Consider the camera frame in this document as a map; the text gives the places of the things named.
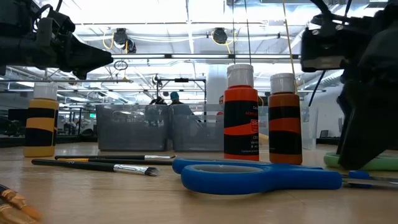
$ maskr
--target yellow paint bottle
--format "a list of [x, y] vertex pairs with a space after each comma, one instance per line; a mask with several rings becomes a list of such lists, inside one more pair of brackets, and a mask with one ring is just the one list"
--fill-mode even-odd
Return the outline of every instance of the yellow paint bottle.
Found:
[[35, 83], [34, 99], [29, 102], [25, 132], [25, 157], [53, 156], [57, 137], [57, 85]]

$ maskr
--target blue scissors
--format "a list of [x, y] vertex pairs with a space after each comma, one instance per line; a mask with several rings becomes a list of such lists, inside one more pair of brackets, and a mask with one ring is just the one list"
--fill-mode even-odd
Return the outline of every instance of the blue scissors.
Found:
[[343, 183], [368, 188], [380, 185], [367, 172], [351, 171], [341, 175], [321, 167], [271, 164], [235, 159], [182, 159], [173, 161], [174, 172], [181, 174], [189, 190], [218, 195], [240, 195], [282, 189], [341, 188]]

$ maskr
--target paintbrush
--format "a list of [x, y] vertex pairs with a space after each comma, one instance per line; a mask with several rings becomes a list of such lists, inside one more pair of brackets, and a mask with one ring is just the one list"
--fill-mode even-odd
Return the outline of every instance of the paintbrush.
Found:
[[139, 160], [146, 160], [146, 159], [173, 159], [175, 156], [55, 156], [55, 159], [80, 159], [80, 158], [87, 158], [87, 159], [139, 159]]
[[113, 164], [136, 164], [136, 165], [167, 165], [171, 166], [173, 161], [148, 161], [140, 159], [89, 159], [89, 158], [76, 158], [76, 159], [61, 159], [58, 161], [75, 161], [75, 162], [104, 162]]
[[55, 161], [50, 159], [32, 159], [34, 165], [62, 166], [75, 169], [108, 171], [108, 172], [127, 172], [135, 174], [145, 174], [157, 176], [159, 170], [156, 167], [142, 167], [123, 164], [110, 164], [104, 162], [75, 162], [75, 161]]
[[11, 205], [17, 207], [22, 210], [24, 213], [28, 214], [28, 216], [40, 220], [40, 213], [32, 206], [26, 203], [26, 199], [24, 196], [19, 194], [18, 192], [9, 189], [8, 187], [0, 184], [0, 196], [9, 202]]
[[0, 220], [7, 224], [39, 224], [28, 214], [0, 199]]

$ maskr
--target black and orange bottle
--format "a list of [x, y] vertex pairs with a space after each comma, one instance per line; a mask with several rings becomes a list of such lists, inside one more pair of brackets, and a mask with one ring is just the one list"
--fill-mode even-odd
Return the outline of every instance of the black and orange bottle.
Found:
[[300, 98], [291, 73], [271, 76], [268, 97], [269, 160], [300, 165], [302, 157]]
[[253, 66], [228, 67], [224, 93], [224, 158], [259, 160], [258, 94]]
[[58, 120], [57, 85], [35, 83], [29, 102], [25, 132], [25, 157], [53, 156]]

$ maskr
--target wooden table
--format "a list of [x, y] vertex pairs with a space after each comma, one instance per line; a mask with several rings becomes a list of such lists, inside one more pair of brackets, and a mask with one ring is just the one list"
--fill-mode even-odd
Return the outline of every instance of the wooden table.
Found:
[[[324, 166], [323, 155], [335, 146], [305, 151], [305, 165]], [[60, 144], [56, 154], [110, 154], [95, 143]], [[221, 153], [181, 153], [217, 157]], [[268, 161], [268, 152], [261, 152]], [[170, 166], [161, 175], [96, 172], [33, 166], [22, 148], [0, 149], [0, 183], [22, 193], [44, 215], [42, 223], [395, 223], [398, 190], [280, 190], [243, 196], [188, 191]], [[398, 175], [378, 172], [375, 175]]]

